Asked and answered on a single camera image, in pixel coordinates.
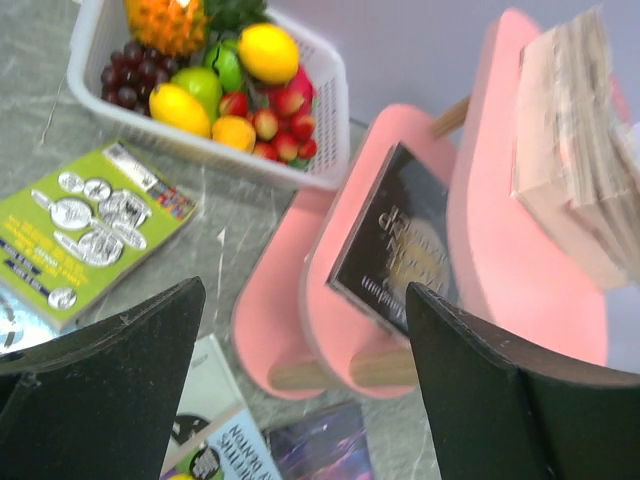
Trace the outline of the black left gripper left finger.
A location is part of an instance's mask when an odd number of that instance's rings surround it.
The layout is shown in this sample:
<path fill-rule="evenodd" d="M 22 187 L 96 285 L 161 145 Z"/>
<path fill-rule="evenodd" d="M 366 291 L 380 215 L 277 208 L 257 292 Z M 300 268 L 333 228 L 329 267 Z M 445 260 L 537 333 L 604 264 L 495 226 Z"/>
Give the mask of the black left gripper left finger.
<path fill-rule="evenodd" d="M 186 279 L 3 359 L 2 478 L 159 478 L 205 299 Z"/>

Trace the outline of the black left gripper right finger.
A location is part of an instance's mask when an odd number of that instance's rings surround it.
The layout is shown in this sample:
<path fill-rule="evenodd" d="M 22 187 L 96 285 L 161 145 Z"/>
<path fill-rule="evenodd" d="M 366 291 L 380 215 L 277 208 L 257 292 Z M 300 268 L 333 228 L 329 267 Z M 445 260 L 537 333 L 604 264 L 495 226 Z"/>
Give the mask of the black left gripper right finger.
<path fill-rule="evenodd" d="M 445 479 L 635 479 L 639 378 L 554 352 L 412 283 L 411 351 Z"/>

